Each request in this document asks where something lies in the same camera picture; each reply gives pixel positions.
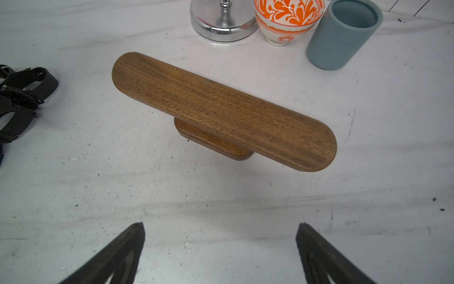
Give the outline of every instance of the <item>blue-gray cup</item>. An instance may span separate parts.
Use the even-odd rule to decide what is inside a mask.
[[[307,46],[313,65],[339,69],[357,53],[383,22],[370,0],[332,0]]]

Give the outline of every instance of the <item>silver lamp base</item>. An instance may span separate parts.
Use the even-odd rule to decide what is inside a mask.
[[[236,41],[257,29],[252,0],[192,0],[190,13],[195,30],[210,40]]]

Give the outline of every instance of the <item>white table surface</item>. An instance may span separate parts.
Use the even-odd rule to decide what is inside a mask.
[[[147,234],[138,284],[304,283],[300,222],[379,284],[452,283],[454,25],[385,13],[347,66],[324,71],[305,55],[313,31],[283,47],[260,31],[208,42],[189,4],[2,3],[0,63],[60,85],[5,145],[0,283],[58,283],[134,222]],[[114,87],[129,51],[323,121],[336,158],[304,173],[188,142]]]

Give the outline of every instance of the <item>wooden board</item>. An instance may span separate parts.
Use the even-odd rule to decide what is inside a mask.
[[[178,118],[174,119],[178,132],[186,139],[199,143],[213,151],[237,161],[243,161],[252,156],[254,152],[236,146],[235,144],[219,138],[200,128],[194,127]]]
[[[152,57],[122,55],[112,80],[135,100],[291,168],[318,171],[336,155],[324,123]]]

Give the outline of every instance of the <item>orange patterned bowl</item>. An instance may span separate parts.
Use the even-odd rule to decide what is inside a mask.
[[[325,10],[325,0],[254,0],[257,24],[272,45],[286,45],[307,32]]]

